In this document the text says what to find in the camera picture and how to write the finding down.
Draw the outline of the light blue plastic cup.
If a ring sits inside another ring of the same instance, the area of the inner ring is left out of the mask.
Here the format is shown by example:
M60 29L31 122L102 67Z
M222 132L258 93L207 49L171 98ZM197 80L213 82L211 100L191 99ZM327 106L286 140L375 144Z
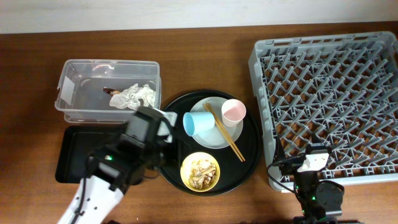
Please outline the light blue plastic cup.
M183 128L189 136L205 132L215 125L214 116L210 112L187 112L183 115Z

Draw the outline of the brown snack wrapper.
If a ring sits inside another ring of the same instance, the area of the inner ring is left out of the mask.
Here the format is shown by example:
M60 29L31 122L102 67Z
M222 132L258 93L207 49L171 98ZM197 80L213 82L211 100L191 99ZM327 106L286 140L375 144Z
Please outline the brown snack wrapper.
M112 89L112 88L103 88L103 91L111 96L116 95L116 94L120 94L120 91Z

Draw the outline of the food scraps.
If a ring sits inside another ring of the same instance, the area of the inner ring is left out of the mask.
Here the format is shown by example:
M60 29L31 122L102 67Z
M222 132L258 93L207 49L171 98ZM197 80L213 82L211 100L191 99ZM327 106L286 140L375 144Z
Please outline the food scraps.
M188 182L194 189L208 189L216 179L216 171L216 165L209 160L193 161Z

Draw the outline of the white napkin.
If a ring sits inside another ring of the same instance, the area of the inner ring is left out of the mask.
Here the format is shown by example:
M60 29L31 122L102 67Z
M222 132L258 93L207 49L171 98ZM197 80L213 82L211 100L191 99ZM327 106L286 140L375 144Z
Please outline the white napkin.
M117 109L137 110L140 106L154 107L156 91L151 89L148 84L140 87L137 83L128 89L112 91L109 105Z

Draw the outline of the yellow bowl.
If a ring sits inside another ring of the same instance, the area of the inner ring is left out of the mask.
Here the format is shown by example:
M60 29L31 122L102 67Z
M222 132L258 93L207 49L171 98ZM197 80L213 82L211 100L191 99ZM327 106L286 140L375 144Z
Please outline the yellow bowl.
M216 165L216 179L215 181L210 185L210 187L208 189L203 189L203 190L198 190L198 189L194 189L193 187L190 186L188 179L190 176L190 168L192 166L192 162L193 161L197 161L197 160L209 160L210 162L214 163ZM188 187L190 190L194 191L194 192L209 192L219 181L220 179L220 174L221 174L221 169L220 166L218 164L218 162L216 161L216 159L211 156L210 154L207 154L205 152L195 152L193 154L190 154L189 156L187 156L184 161L182 162L181 168L180 168L180 176L181 179L183 181L183 183L185 184L186 187Z

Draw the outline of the pink plastic cup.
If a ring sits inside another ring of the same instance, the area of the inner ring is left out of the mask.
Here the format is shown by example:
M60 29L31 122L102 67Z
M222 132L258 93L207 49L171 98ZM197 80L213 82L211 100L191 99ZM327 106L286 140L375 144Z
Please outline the pink plastic cup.
M234 127L245 117L246 107L241 101L230 99L223 103L221 114L223 124L228 127Z

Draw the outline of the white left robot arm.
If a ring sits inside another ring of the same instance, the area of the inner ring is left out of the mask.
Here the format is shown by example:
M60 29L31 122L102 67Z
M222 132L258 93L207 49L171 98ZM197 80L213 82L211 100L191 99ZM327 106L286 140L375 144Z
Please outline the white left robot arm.
M88 152L83 177L60 223L101 223L147 169L173 161L175 112L141 106Z

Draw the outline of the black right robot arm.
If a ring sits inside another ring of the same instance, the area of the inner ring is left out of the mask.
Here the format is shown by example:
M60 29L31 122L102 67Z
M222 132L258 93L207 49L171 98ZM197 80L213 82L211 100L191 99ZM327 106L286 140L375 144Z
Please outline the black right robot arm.
M342 214L341 204L345 189L330 180L320 180L318 173L326 168L331 149L322 143L310 143L304 153L286 157L278 146L274 160L284 175L294 177L294 193L303 215L294 223L336 223Z

